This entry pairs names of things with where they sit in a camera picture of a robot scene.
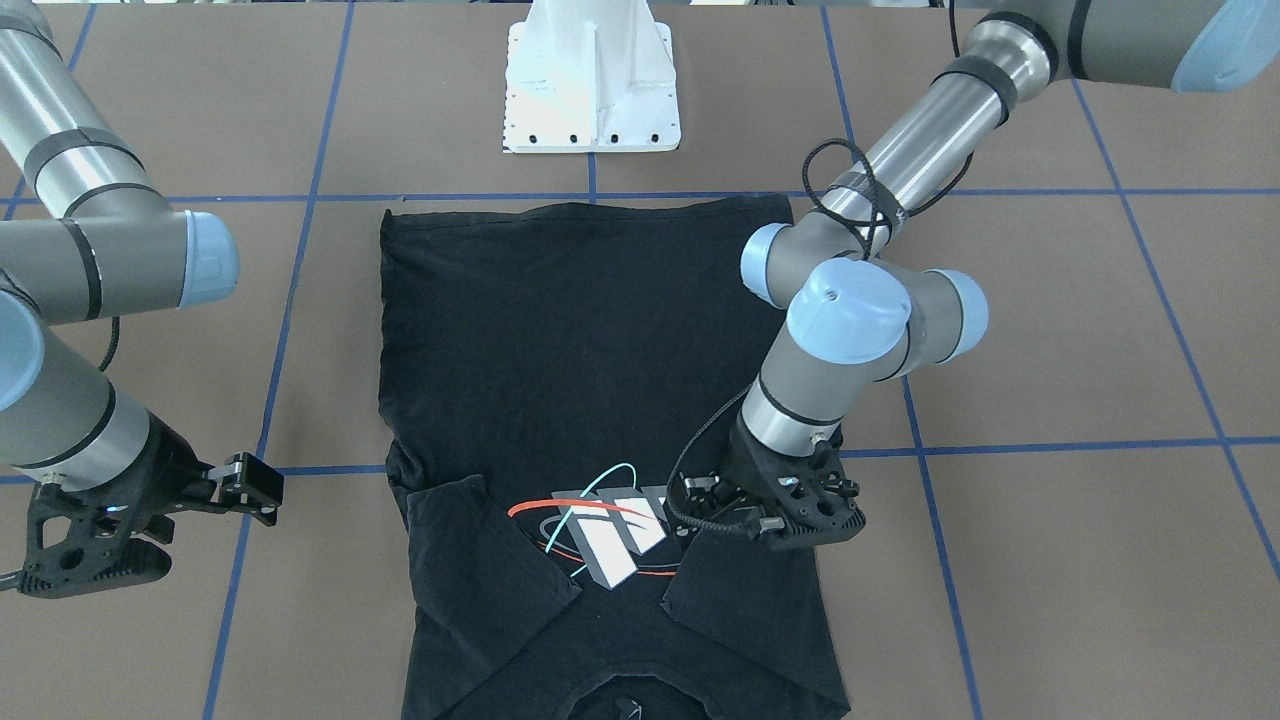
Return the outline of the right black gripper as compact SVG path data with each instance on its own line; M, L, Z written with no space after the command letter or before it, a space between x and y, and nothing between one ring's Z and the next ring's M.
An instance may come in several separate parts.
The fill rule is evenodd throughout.
M154 425L140 456L116 478L72 491L36 487L27 511L20 594L64 600L163 579L172 569L170 515L191 487L207 484L210 464L165 425Z

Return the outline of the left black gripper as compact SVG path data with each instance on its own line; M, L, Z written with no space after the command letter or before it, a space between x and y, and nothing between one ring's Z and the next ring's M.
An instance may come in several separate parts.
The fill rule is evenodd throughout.
M769 550L813 548L850 541L867 527L859 484L844 470L841 429L809 454L790 456L763 445L737 418L724 451L724 479L759 509L751 533Z

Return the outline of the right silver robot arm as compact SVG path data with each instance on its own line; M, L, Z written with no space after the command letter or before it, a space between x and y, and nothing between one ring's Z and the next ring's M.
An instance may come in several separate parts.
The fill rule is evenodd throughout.
M58 325L228 297L236 240L175 210L64 64L31 1L3 4L3 146L47 209L3 223L3 464L35 482L22 566L3 588L42 600L155 582L174 512L224 512L225 468L56 333Z

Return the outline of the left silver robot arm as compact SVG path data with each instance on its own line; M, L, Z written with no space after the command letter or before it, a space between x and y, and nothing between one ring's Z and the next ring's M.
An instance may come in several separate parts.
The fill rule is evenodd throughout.
M1225 94L1277 55L1275 1L1001 1L924 96L797 223L755 231L744 284L785 319L741 395L719 468L668 480L675 527L772 550L842 542L867 519L838 460L861 392L974 348L989 306L969 275L882 258L980 142L1052 83Z

